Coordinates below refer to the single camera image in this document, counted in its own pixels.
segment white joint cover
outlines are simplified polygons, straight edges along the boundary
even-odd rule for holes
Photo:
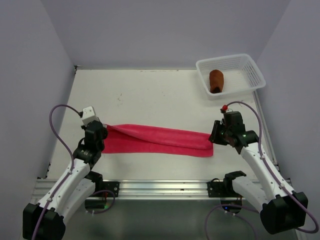
[[[96,185],[87,178],[84,178],[80,181],[69,200],[65,203],[65,206],[61,212],[61,216],[63,216],[63,222],[65,225],[67,225],[70,218],[86,200],[86,198],[94,193],[95,188]]]
[[[96,112],[93,106],[88,106],[86,108],[84,108],[83,110],[83,115],[82,115],[82,122],[83,125],[87,126],[88,123],[92,122],[92,121],[100,121],[99,118],[96,116]]]
[[[265,192],[255,185],[246,176],[237,177],[232,181],[232,188],[237,193],[243,196],[254,208],[260,213],[263,204],[267,204]]]
[[[258,151],[259,151],[258,143],[257,142],[251,143],[249,144],[249,146],[242,148],[241,156],[249,164],[254,174],[260,181],[268,201],[275,199],[276,195],[280,195],[281,197],[287,196],[287,194],[279,187],[279,185],[276,183],[276,181],[268,171],[263,160],[260,158],[260,154],[258,153]],[[268,155],[265,152],[266,151],[262,146],[262,154],[264,154],[265,160],[269,165],[269,167],[271,168],[272,172],[284,184],[285,188],[289,192],[294,191],[294,189],[286,182],[286,180],[278,172],[278,170],[273,165],[273,163],[271,162],[271,160],[269,159]]]
[[[44,207],[47,199],[52,194],[53,190],[56,189],[57,185],[63,180],[63,178],[67,175],[69,169],[71,168],[71,162],[68,165],[67,169],[64,171],[59,180],[55,183],[55,185],[50,189],[50,191],[39,201],[40,207]],[[83,160],[75,159],[74,160],[74,168],[72,170],[72,174],[66,179],[66,181],[61,185],[59,190],[55,193],[52,201],[48,205],[47,209],[54,208],[55,212],[61,215],[61,211],[65,206],[65,203],[68,201],[69,197],[78,186],[79,182],[90,172],[89,164],[85,163]]]

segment cloth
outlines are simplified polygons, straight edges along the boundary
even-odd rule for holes
[[[162,153],[211,157],[214,147],[209,134],[136,124],[108,125],[104,154]]]

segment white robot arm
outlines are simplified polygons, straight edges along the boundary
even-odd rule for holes
[[[245,173],[236,171],[225,175],[221,183],[224,191],[248,200],[260,213],[261,222],[270,234],[303,226],[306,212],[293,198],[307,208],[306,195],[303,192],[296,193],[281,176],[263,146],[259,146],[257,134],[252,130],[246,131],[240,112],[226,112],[225,109],[221,109],[221,112],[223,119],[214,122],[209,141],[234,147],[252,168],[262,186],[262,189],[257,187]]]
[[[37,204],[29,203],[23,210],[24,239],[31,240],[36,232],[36,239],[61,240],[79,206],[94,192],[102,190],[102,175],[91,169],[101,157],[108,132],[92,106],[84,108],[80,116],[84,138],[73,152],[74,159],[51,190]]]

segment light purple wall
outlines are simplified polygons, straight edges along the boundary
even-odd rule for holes
[[[290,0],[42,0],[77,65],[195,68],[258,59]]]
[[[307,195],[320,221],[319,10],[319,0],[292,0],[257,64],[266,80],[258,93],[281,172]],[[308,220],[306,228],[313,223]]]
[[[40,0],[0,1],[0,31],[0,238],[16,240],[56,142],[50,108],[67,102],[74,67]]]

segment white plastic basket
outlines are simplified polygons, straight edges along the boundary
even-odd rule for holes
[[[255,61],[248,54],[221,56],[196,62],[196,69],[209,99],[251,93],[263,88],[266,81]],[[223,73],[222,92],[211,93],[209,73],[218,69]]]

